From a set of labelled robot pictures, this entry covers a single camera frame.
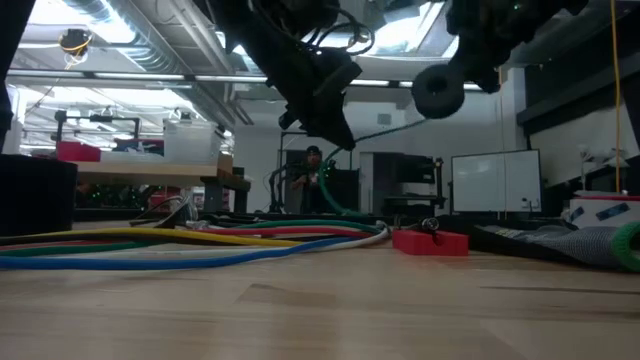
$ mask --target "wooden table surface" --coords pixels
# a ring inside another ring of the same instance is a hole
[[[74,162],[78,179],[96,184],[202,186],[202,178],[216,178],[234,190],[249,191],[251,183],[216,166],[176,164],[119,164]]]
[[[5,271],[0,359],[639,359],[640,277],[389,248]]]

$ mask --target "gray fabric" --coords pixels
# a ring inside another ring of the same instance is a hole
[[[498,226],[480,228],[513,240],[560,251],[586,264],[622,267],[613,253],[613,237],[618,230],[615,227],[590,227],[576,231],[561,226],[543,226],[536,231],[512,230]]]

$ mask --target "black wheel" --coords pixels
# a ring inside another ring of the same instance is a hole
[[[430,66],[416,76],[411,94],[418,112],[425,118],[446,118],[464,103],[464,80],[449,65]]]

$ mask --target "green cable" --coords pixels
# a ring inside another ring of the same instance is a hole
[[[408,125],[394,128],[394,129],[389,129],[389,130],[381,131],[375,134],[363,136],[361,138],[356,139],[356,144],[361,141],[373,139],[379,136],[391,134],[391,133],[402,131],[402,130],[407,130],[415,126],[422,125],[425,122],[427,122],[426,119],[416,121],[413,124],[408,124]],[[324,196],[324,198],[327,200],[329,205],[331,205],[333,210],[335,210],[338,214],[347,215],[347,216],[367,216],[366,214],[362,214],[358,211],[353,211],[353,210],[343,208],[340,204],[338,204],[338,202],[333,198],[333,196],[331,196],[331,194],[329,193],[329,190],[327,190],[327,185],[324,179],[324,172],[328,167],[329,160],[331,160],[334,156],[336,156],[336,154],[339,153],[341,150],[342,148],[335,149],[331,154],[329,154],[329,156],[324,160],[324,162],[320,166],[320,171],[318,172],[318,185],[320,185],[320,189],[322,190],[322,195]]]
[[[138,249],[143,247],[149,247],[151,245],[153,244],[128,242],[128,243],[108,244],[108,245],[49,246],[49,247],[33,248],[33,249],[16,249],[16,250],[0,251],[0,256],[31,257],[31,256],[46,256],[46,255],[86,254],[86,253],[92,253],[92,252]]]
[[[359,224],[351,221],[340,221],[340,220],[284,220],[284,221],[267,221],[256,224],[242,225],[237,226],[234,229],[263,229],[263,228],[271,228],[278,226],[344,226],[350,227],[366,232],[370,232],[373,234],[377,234],[380,232],[379,229],[376,229],[372,226]]]

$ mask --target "yellow cable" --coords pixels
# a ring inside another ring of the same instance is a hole
[[[240,236],[218,235],[202,233],[197,231],[188,230],[174,230],[174,229],[147,229],[147,228],[115,228],[115,229],[98,229],[98,230],[79,230],[79,231],[62,231],[46,234],[26,235],[19,236],[18,238],[30,239],[38,237],[48,236],[65,236],[65,235],[104,235],[104,234],[119,234],[119,235],[156,235],[156,236],[169,236],[176,238],[187,238],[203,241],[216,241],[227,244],[236,245],[257,245],[257,246],[278,246],[288,247],[303,244],[299,241],[288,240],[270,240],[270,239],[257,239]]]
[[[611,36],[613,37],[613,71],[616,79],[616,192],[620,192],[620,66],[618,64],[618,29],[616,0],[611,3]]]
[[[78,46],[76,46],[76,47],[66,48],[66,47],[64,47],[64,46],[62,46],[62,45],[60,45],[60,47],[61,47],[63,50],[66,50],[66,51],[82,50],[82,48],[84,48],[85,46],[89,45],[89,43],[91,42],[91,40],[92,40],[92,39],[93,39],[93,36],[90,36],[90,37],[89,37],[89,40],[85,41],[82,45],[78,45]]]

